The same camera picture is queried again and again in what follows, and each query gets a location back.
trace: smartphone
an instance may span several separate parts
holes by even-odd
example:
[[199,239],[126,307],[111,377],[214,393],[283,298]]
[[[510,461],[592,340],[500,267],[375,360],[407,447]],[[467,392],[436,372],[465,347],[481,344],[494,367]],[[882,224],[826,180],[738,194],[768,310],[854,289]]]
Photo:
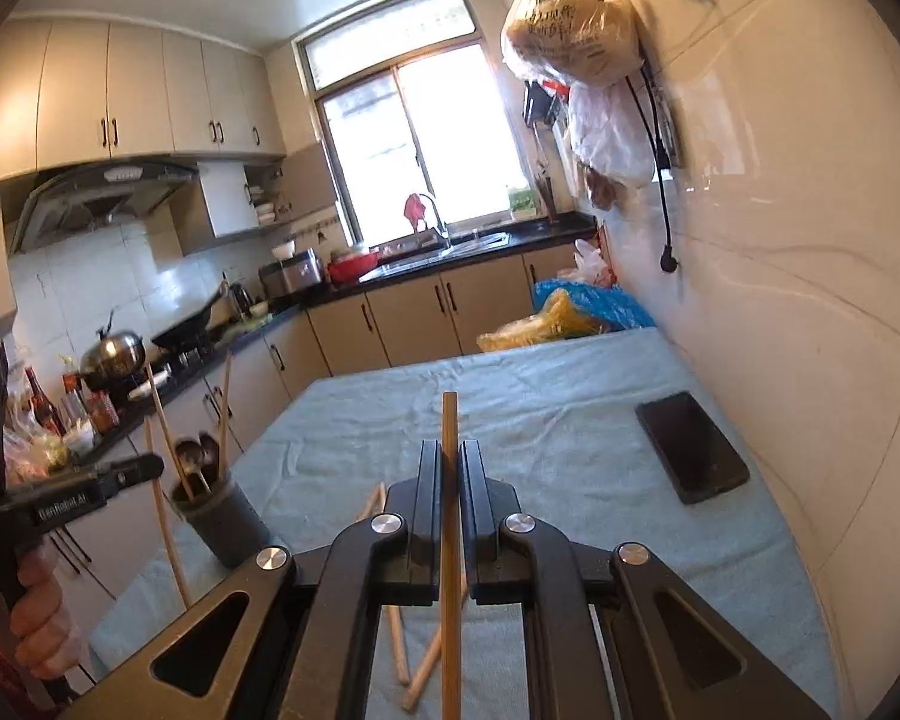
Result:
[[641,403],[636,416],[683,503],[706,501],[749,479],[746,463],[688,392]]

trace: light blue tablecloth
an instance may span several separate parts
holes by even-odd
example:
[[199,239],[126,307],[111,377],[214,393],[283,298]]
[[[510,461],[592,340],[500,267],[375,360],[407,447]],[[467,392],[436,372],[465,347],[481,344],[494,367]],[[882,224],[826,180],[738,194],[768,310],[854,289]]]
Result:
[[[420,442],[440,430],[440,394],[460,394],[461,437],[480,440],[487,475],[516,487],[521,507],[573,541],[612,549],[641,541],[732,625],[836,715],[826,629],[790,531],[752,456],[672,346],[655,329],[328,379],[308,389],[234,473],[293,552],[328,544],[373,486],[415,476]],[[751,468],[751,480],[710,501],[677,499],[634,407],[688,389]],[[194,592],[224,572],[194,532],[176,529]],[[91,644],[116,667],[178,616],[161,550],[117,600]],[[519,608],[464,612],[463,716],[527,717]],[[405,608],[410,668],[439,608]],[[383,631],[367,718],[406,717]],[[439,718],[439,669],[417,717]]]

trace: metal screw cap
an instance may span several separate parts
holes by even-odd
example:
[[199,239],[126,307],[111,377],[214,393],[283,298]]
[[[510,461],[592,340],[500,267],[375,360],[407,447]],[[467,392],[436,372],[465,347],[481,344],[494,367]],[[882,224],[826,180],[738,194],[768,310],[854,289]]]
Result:
[[530,514],[523,514],[523,512],[518,512],[517,514],[511,514],[504,520],[504,524],[506,525],[506,529],[511,531],[511,533],[530,533],[536,526],[536,520],[530,516]]
[[650,560],[650,551],[643,544],[638,544],[636,541],[628,541],[626,544],[622,544],[617,552],[620,553],[620,560],[627,565],[644,565],[647,560]]
[[257,553],[257,565],[264,571],[274,571],[276,568],[283,568],[287,562],[287,551],[280,547],[266,547]]
[[370,527],[376,533],[395,533],[400,530],[402,524],[403,520],[398,514],[377,514],[376,517],[373,517]]

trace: range hood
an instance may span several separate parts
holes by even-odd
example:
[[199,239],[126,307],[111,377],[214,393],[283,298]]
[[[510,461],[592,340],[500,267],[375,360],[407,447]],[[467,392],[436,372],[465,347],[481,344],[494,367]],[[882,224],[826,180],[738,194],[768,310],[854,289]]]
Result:
[[93,163],[57,173],[26,198],[10,252],[143,218],[196,175],[189,167],[152,161]]

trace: gray utensil holder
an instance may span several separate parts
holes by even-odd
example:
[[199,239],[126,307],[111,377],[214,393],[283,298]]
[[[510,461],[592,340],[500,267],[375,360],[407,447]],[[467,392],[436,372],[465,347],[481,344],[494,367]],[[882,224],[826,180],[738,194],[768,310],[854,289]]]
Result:
[[170,498],[180,517],[227,568],[239,567],[271,543],[269,529],[229,473],[211,484],[210,493],[193,501],[187,499],[180,484]]

